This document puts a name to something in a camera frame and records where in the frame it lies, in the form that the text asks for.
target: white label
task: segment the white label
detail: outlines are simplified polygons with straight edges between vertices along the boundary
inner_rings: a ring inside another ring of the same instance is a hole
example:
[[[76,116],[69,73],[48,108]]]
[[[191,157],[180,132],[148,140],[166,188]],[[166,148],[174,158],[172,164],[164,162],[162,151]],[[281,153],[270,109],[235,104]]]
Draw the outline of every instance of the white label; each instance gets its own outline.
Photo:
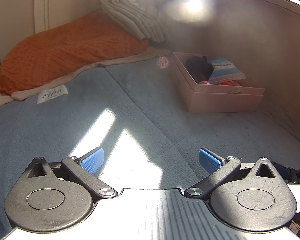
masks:
[[[38,95],[37,104],[40,104],[40,103],[43,103],[47,100],[62,96],[64,94],[68,94],[68,90],[67,90],[65,85],[61,85],[61,86],[58,86],[58,87],[52,88],[52,89],[43,90]]]
[[[297,234],[297,233],[299,232],[299,230],[300,230],[300,226],[299,226],[295,221],[292,221],[292,222],[291,222],[291,225],[289,226],[289,229],[290,229],[293,233]]]

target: pink box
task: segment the pink box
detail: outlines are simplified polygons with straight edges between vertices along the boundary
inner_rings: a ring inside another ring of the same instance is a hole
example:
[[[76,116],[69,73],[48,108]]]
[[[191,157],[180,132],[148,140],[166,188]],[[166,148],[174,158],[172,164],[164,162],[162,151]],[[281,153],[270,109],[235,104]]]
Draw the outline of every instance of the pink box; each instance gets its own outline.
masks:
[[[264,88],[250,78],[241,80],[245,87],[197,84],[184,67],[188,58],[202,54],[174,52],[170,61],[173,77],[190,113],[254,111],[263,97]]]

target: blue textured pad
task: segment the blue textured pad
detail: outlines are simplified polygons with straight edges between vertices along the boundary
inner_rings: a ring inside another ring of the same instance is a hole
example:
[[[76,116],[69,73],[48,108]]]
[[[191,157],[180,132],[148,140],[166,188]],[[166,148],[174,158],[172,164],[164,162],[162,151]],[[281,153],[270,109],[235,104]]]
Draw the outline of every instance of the blue textured pad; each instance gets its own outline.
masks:
[[[98,149],[93,154],[89,155],[87,158],[81,161],[81,167],[87,172],[94,174],[97,169],[103,164],[105,159],[105,153],[102,148]]]
[[[199,151],[199,163],[209,174],[214,173],[222,167],[221,161],[202,149]]]

